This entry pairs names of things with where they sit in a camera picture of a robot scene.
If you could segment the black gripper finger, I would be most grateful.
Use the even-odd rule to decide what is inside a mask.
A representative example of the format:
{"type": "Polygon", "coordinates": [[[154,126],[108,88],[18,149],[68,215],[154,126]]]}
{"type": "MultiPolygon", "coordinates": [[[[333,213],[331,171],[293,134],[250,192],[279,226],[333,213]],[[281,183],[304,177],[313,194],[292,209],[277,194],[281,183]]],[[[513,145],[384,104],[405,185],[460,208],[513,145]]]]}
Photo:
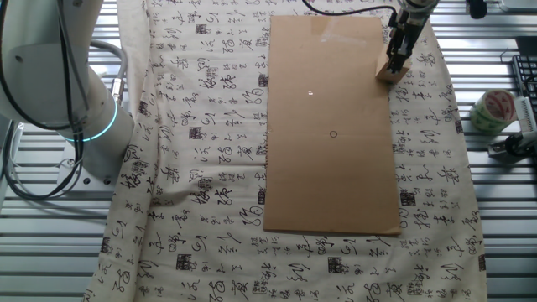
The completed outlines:
{"type": "Polygon", "coordinates": [[[409,58],[409,52],[406,49],[406,46],[404,44],[398,46],[394,42],[388,44],[387,55],[387,70],[392,74],[399,73],[403,69],[406,60],[409,58]]]}

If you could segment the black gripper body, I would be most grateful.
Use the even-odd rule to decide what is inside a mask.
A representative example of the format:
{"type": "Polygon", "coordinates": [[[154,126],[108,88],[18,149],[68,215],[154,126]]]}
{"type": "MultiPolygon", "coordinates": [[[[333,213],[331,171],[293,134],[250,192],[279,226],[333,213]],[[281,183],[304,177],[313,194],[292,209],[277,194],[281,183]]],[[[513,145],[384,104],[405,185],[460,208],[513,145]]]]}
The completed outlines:
{"type": "Polygon", "coordinates": [[[401,8],[388,22],[392,28],[387,56],[410,57],[416,41],[425,26],[425,14],[401,8]]]}

